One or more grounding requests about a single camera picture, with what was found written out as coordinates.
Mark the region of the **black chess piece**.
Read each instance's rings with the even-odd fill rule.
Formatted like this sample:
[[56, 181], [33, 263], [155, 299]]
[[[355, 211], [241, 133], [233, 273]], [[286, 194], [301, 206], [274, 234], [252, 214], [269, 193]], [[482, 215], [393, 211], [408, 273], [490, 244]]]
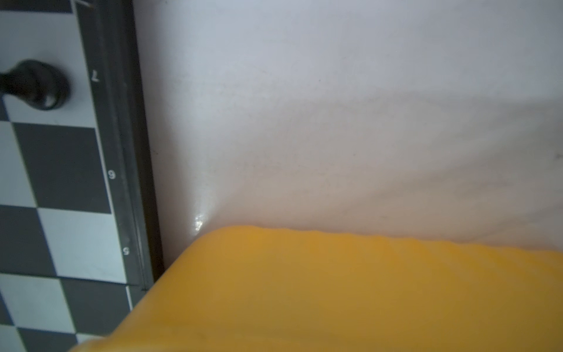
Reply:
[[23, 60], [1, 73], [1, 95], [11, 95], [41, 111], [62, 107], [70, 98], [70, 83], [58, 68], [37, 60]]

